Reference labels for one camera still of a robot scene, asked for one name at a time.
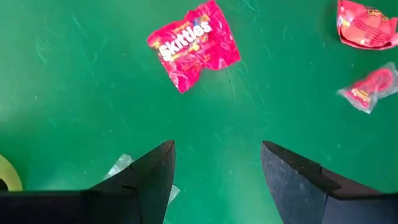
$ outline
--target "clear plastic wrapper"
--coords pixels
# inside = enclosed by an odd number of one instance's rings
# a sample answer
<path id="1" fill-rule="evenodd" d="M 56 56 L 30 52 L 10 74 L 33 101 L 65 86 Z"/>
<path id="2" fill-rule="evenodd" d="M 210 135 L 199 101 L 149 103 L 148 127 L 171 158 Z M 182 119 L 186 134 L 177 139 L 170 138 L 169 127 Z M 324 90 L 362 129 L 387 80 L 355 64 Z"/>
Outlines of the clear plastic wrapper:
<path id="1" fill-rule="evenodd" d="M 352 47 L 383 50 L 398 45 L 397 18 L 362 4 L 339 0 L 337 31 L 340 40 Z"/>
<path id="2" fill-rule="evenodd" d="M 127 154 L 122 154 L 119 159 L 116 161 L 116 163 L 112 166 L 112 168 L 109 170 L 109 172 L 105 175 L 104 179 L 108 179 L 114 175 L 116 175 L 118 172 L 124 170 L 126 167 L 128 167 L 132 162 L 134 162 L 133 159 Z M 180 193 L 180 189 L 176 186 L 172 186 L 172 190 L 170 192 L 170 197 L 169 197 L 169 204 L 176 198 L 176 196 Z"/>
<path id="3" fill-rule="evenodd" d="M 398 72 L 393 62 L 370 73 L 365 79 L 338 91 L 355 108 L 371 113 L 377 101 L 398 91 Z"/>
<path id="4" fill-rule="evenodd" d="M 170 79 L 183 93 L 203 68 L 219 70 L 240 60 L 231 29 L 215 1 L 208 1 L 153 32 L 148 45 L 158 51 Z"/>

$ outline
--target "red candy wrapper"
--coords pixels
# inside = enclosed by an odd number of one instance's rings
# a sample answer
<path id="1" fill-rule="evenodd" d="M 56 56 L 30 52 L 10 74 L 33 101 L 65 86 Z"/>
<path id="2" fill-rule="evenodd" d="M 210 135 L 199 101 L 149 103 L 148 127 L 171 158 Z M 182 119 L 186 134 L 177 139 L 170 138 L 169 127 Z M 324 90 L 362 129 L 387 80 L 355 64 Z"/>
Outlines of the red candy wrapper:
<path id="1" fill-rule="evenodd" d="M 397 18 L 351 1 L 339 1 L 337 31 L 340 40 L 352 47 L 383 50 L 398 45 Z"/>
<path id="2" fill-rule="evenodd" d="M 371 113 L 378 99 L 398 91 L 398 72 L 394 63 L 389 62 L 382 68 L 370 73 L 364 80 L 349 88 L 339 90 L 355 108 Z"/>
<path id="3" fill-rule="evenodd" d="M 203 68 L 219 70 L 240 60 L 229 25 L 215 1 L 189 11 L 184 20 L 153 32 L 148 45 L 183 93 L 200 77 Z"/>

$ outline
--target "red plastic bag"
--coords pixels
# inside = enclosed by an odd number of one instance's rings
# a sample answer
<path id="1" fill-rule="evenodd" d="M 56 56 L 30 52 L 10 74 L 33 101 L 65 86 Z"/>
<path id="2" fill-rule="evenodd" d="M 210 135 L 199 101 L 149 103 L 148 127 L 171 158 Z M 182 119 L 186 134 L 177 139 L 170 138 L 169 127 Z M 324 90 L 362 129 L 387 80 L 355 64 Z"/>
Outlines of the red plastic bag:
<path id="1" fill-rule="evenodd" d="M 183 93 L 203 68 L 219 70 L 240 60 L 229 25 L 215 1 L 189 11 L 184 20 L 153 32 L 148 40 L 177 89 Z"/>
<path id="2" fill-rule="evenodd" d="M 398 72 L 395 65 L 389 62 L 382 68 L 370 73 L 364 80 L 360 80 L 349 88 L 339 90 L 355 108 L 371 113 L 378 99 L 384 98 L 398 91 Z"/>
<path id="3" fill-rule="evenodd" d="M 398 45 L 397 18 L 351 1 L 339 1 L 337 30 L 340 40 L 352 47 L 382 50 Z"/>

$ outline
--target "tape roll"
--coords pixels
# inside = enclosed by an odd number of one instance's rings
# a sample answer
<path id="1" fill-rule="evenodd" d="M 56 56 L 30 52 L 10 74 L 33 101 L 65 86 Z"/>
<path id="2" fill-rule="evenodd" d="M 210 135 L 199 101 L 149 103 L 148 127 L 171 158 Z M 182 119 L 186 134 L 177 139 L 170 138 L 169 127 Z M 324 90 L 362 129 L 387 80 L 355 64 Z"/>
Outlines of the tape roll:
<path id="1" fill-rule="evenodd" d="M 0 190 L 21 191 L 22 183 L 12 164 L 0 155 Z"/>

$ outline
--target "green table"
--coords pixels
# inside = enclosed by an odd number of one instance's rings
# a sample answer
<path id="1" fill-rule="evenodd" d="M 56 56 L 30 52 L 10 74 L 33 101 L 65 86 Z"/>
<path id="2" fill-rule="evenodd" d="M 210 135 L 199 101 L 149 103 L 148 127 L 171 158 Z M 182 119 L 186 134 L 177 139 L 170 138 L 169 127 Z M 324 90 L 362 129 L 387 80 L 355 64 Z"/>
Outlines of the green table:
<path id="1" fill-rule="evenodd" d="M 84 189 L 122 154 L 177 144 L 176 223 L 280 223 L 260 163 L 274 141 L 378 190 L 394 177 L 398 96 L 336 94 L 398 49 L 343 45 L 335 3 L 219 0 L 242 61 L 181 95 L 147 36 L 201 1 L 15 0 L 0 9 L 0 154 L 26 190 Z M 389 16 L 398 3 L 364 0 Z"/>

